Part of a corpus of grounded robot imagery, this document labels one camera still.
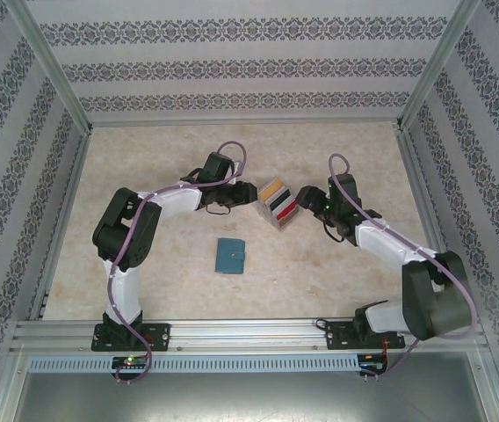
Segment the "black base plate right arm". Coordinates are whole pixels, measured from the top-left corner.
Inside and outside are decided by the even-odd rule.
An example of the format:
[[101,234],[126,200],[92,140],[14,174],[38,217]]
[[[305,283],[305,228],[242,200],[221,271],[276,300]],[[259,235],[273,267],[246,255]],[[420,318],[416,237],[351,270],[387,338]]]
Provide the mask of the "black base plate right arm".
[[405,339],[396,331],[377,333],[370,328],[357,328],[353,322],[328,322],[325,338],[329,350],[400,350],[406,347]]

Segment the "aluminium mounting rail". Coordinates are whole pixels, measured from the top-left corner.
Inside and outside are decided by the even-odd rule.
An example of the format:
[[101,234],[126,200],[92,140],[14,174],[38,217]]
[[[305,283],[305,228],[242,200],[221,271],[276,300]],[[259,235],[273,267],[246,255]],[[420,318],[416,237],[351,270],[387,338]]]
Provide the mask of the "aluminium mounting rail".
[[[169,320],[170,354],[328,353],[325,332],[310,318]],[[91,353],[94,321],[22,321],[15,326],[10,353]]]

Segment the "circuit board with green light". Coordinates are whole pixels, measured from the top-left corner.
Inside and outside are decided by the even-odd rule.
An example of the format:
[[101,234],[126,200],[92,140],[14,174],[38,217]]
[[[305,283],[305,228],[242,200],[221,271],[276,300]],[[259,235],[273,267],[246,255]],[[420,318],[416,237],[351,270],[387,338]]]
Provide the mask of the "circuit board with green light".
[[142,356],[114,357],[112,369],[143,370],[148,364],[148,359]]

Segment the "aluminium frame post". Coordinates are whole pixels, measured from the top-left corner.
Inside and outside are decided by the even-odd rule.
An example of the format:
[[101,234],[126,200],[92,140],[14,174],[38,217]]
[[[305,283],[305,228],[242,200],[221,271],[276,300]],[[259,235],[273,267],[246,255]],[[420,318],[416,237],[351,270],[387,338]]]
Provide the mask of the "aluminium frame post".
[[429,95],[431,87],[453,51],[454,45],[480,3],[481,0],[460,0],[400,117],[393,124],[396,134],[404,132],[411,126],[418,110]]
[[26,0],[4,0],[4,2],[78,129],[82,134],[89,135],[92,124]]

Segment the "black base plate left arm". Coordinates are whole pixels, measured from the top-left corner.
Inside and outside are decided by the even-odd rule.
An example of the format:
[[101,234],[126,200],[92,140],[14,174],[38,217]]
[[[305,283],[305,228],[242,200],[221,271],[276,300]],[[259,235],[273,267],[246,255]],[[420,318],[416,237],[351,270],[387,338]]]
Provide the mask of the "black base plate left arm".
[[[169,324],[142,324],[138,333],[153,352],[166,352],[169,347]],[[91,341],[93,352],[146,352],[147,347],[124,325],[97,324]]]

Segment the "teal card holder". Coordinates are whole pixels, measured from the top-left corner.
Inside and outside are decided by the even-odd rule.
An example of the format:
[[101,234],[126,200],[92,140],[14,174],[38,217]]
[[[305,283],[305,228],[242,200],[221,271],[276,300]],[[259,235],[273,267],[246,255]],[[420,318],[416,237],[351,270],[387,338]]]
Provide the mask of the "teal card holder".
[[245,249],[246,243],[242,239],[219,238],[214,271],[220,274],[243,274]]

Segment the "aluminium side rail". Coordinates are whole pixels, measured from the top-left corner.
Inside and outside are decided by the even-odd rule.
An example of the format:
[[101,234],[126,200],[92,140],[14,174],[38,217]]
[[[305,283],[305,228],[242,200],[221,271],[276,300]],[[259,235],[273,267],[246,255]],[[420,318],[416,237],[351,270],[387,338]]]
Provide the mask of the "aluminium side rail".
[[468,264],[466,254],[457,245],[451,245],[447,237],[443,233],[443,229],[439,224],[441,218],[435,208],[435,196],[431,195],[430,188],[427,186],[427,180],[423,173],[423,167],[420,164],[415,153],[414,145],[407,132],[400,130],[396,125],[393,125],[394,135],[401,154],[409,185],[412,190],[414,202],[416,204],[417,213],[419,214],[423,233],[427,245],[435,251],[455,251],[462,259],[466,268],[468,280],[468,292],[473,294],[474,277],[472,268]]
[[52,236],[48,242],[46,255],[40,267],[39,277],[35,289],[33,290],[33,296],[25,317],[26,320],[40,320],[44,315],[44,308],[46,307],[45,301],[48,300],[53,284],[58,259],[69,224],[69,218],[75,201],[80,177],[83,172],[92,132],[93,128],[91,127],[81,137],[80,143],[76,147],[75,154],[73,155],[68,179],[61,197],[61,203],[57,208]]

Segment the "grey metal sheet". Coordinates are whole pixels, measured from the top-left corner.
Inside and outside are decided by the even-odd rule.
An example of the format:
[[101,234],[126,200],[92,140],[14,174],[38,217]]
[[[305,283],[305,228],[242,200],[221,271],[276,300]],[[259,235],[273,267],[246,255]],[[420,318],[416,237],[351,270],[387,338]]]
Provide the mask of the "grey metal sheet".
[[466,384],[364,382],[346,373],[32,374],[15,422],[488,422]]

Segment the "red credit card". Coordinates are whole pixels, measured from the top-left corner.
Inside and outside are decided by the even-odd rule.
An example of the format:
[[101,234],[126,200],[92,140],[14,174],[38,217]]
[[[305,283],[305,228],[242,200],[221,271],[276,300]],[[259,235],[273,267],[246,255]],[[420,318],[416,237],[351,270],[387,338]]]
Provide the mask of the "red credit card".
[[298,205],[296,202],[293,202],[290,204],[288,207],[283,209],[277,216],[276,219],[278,222],[281,222],[283,219],[287,218],[288,216],[297,213],[298,212]]

